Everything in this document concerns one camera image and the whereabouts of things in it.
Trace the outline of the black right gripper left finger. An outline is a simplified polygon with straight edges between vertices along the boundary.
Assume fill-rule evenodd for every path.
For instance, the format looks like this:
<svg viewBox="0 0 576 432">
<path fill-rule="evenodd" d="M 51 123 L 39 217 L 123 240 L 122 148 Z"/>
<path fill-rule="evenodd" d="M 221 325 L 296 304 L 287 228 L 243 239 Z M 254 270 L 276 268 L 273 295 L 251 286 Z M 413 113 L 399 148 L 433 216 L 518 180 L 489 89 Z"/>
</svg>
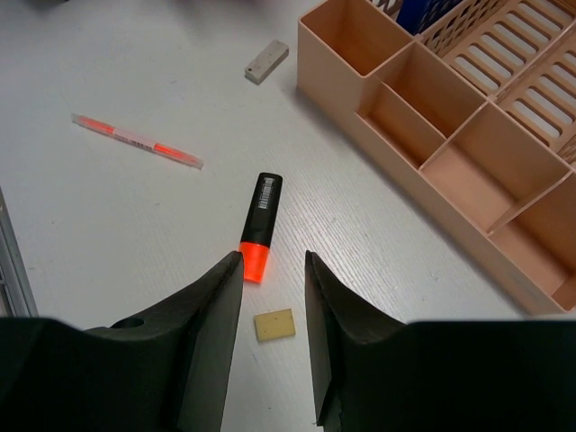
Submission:
<svg viewBox="0 0 576 432">
<path fill-rule="evenodd" d="M 234 251 L 110 327 L 2 319 L 2 430 L 219 430 L 242 285 Z"/>
</svg>

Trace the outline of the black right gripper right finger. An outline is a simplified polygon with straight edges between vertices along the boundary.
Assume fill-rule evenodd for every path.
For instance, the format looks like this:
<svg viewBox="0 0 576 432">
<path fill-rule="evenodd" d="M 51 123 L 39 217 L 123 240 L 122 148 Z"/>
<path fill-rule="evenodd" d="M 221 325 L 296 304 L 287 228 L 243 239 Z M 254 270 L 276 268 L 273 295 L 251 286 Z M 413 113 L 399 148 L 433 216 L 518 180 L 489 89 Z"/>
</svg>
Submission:
<svg viewBox="0 0 576 432">
<path fill-rule="evenodd" d="M 317 424 L 326 431 L 572 431 L 571 320 L 402 323 L 305 257 Z"/>
</svg>

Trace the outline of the orange clear pen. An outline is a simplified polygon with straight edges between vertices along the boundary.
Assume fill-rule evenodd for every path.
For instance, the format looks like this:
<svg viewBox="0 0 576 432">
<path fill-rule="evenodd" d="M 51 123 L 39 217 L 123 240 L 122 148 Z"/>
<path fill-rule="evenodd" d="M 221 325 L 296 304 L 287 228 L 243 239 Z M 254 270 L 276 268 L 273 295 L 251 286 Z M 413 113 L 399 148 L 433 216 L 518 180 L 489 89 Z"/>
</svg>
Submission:
<svg viewBox="0 0 576 432">
<path fill-rule="evenodd" d="M 179 149 L 171 148 L 154 139 L 141 137 L 133 132 L 119 129 L 105 122 L 97 121 L 80 114 L 72 114 L 71 120 L 74 124 L 80 127 L 107 136 L 113 140 L 146 150 L 147 152 L 157 154 L 163 158 L 168 158 L 182 165 L 194 167 L 199 170 L 203 169 L 204 163 L 198 157 Z"/>
</svg>

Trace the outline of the peach plastic file organizer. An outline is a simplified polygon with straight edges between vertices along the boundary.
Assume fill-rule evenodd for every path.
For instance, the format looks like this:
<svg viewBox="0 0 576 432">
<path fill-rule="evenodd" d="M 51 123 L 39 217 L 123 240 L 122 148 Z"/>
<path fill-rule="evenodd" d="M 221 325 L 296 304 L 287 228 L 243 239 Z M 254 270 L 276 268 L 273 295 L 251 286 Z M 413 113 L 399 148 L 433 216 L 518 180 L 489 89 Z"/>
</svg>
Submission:
<svg viewBox="0 0 576 432">
<path fill-rule="evenodd" d="M 575 4 L 369 1 L 298 22 L 297 84 L 526 311 L 575 309 Z"/>
</svg>

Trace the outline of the blue plastic folder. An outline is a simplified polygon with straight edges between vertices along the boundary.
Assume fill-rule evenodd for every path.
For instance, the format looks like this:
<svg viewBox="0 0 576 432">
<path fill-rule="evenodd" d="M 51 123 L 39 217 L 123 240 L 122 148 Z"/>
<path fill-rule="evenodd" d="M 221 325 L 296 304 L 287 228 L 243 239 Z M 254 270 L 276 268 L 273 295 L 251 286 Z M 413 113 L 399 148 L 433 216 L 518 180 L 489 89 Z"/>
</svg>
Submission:
<svg viewBox="0 0 576 432">
<path fill-rule="evenodd" d="M 461 1 L 406 0 L 402 2 L 396 23 L 409 34 L 417 35 L 455 8 L 459 14 L 449 19 L 448 26 L 451 27 L 470 8 L 468 1 L 464 2 L 465 7 L 460 6 L 460 3 Z"/>
</svg>

